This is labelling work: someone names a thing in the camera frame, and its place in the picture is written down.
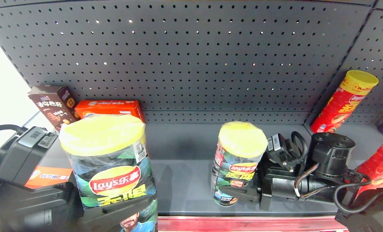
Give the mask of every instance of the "lay's logo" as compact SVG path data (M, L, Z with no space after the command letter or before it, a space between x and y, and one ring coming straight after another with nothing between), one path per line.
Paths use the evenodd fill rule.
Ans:
M237 163L229 167L229 170L238 174L249 174L256 170L257 163Z
M349 103L352 104L352 105L356 105L358 103L360 103L366 96L364 95L353 95L350 99L349 99Z
M118 196L136 187L140 178L138 166L120 166L94 175L90 188L97 195Z

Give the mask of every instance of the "orange snack box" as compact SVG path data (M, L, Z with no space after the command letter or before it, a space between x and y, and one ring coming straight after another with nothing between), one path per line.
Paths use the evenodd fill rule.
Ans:
M75 107L75 111L85 118L93 113L101 114L131 114L144 122L138 101L120 100L83 100Z

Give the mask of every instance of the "gray shelf surface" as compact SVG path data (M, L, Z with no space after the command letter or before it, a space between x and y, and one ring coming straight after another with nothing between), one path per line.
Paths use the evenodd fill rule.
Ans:
M348 164L350 169L369 159L383 144L383 135L377 131L376 125L342 125L337 133L348 136L356 143Z
M302 125L257 125L265 135L281 133L289 138L298 131L310 141ZM220 207L210 194L212 166L221 124L157 124L146 126L147 149L159 194L162 216L321 216L334 215L332 204L288 201L273 198L270 211L258 205L238 201L233 207ZM383 143L374 125L343 125L340 134L353 139L357 146L349 162L355 168L368 159ZM69 168L69 161L56 141L41 162L42 166Z

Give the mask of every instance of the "white sticker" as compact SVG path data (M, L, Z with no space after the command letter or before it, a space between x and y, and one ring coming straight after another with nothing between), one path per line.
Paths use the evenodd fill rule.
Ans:
M271 140L271 137L268 138L268 151L273 150L273 142Z
M34 145L45 135L46 132L47 131L44 129L34 127L31 131L23 135L18 143L26 147L34 147Z
M280 150L279 134L272 136L274 150Z
M296 194L297 197L300 197L300 193L299 193L298 188L295 188L295 194Z
M136 162L139 163L147 156L146 146L141 142L137 141L133 144L134 154Z
M43 139L38 143L38 146L44 147L44 148L50 148L51 145L54 143L58 136L54 133L51 133L51 135L44 136Z

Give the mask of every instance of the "yellow plastic lid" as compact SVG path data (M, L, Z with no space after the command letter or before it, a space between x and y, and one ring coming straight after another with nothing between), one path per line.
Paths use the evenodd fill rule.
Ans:
M221 127L219 141L226 151L242 158L258 157L268 146L268 139L261 129L252 123L237 121Z
M361 87L370 88L378 84L379 80L368 72L350 70L346 72L345 78L357 82Z
M145 124L133 115L98 114L63 125L62 148L75 156L100 156L134 144L144 135Z

